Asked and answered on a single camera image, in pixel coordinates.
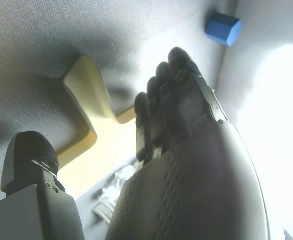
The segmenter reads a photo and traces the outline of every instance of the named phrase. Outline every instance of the leather-textured surface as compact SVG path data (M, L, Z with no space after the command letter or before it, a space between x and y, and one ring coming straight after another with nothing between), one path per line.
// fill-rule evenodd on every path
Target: leather-textured surface
M236 5L237 0L0 0L0 182L16 133L37 131L58 152L88 133L62 85L79 56L97 62L117 114L146 90L175 46L192 55L214 87L225 48L207 39L205 21L213 11L232 15Z
M232 125L208 123L123 187L106 240L268 240L256 171Z

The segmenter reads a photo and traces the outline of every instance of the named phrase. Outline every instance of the blue hexagonal prism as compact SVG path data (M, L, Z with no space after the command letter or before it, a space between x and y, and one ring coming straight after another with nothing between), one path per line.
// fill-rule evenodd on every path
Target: blue hexagonal prism
M216 13L205 27L205 33L210 39L228 47L238 40L241 30L240 19L221 13Z

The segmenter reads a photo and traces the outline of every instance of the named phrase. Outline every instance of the gray wall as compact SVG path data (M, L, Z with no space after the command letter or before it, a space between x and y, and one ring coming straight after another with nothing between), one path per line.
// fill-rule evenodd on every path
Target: gray wall
M267 205L293 236L293 0L240 0L238 42L216 94L241 133Z

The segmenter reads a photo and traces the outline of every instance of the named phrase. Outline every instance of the yellow foam piece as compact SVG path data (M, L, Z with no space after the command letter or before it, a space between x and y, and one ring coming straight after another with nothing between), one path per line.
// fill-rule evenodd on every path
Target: yellow foam piece
M58 156L59 181L78 199L122 163L135 158L136 124L131 108L115 116L96 63L82 56L64 86L90 126L88 135Z

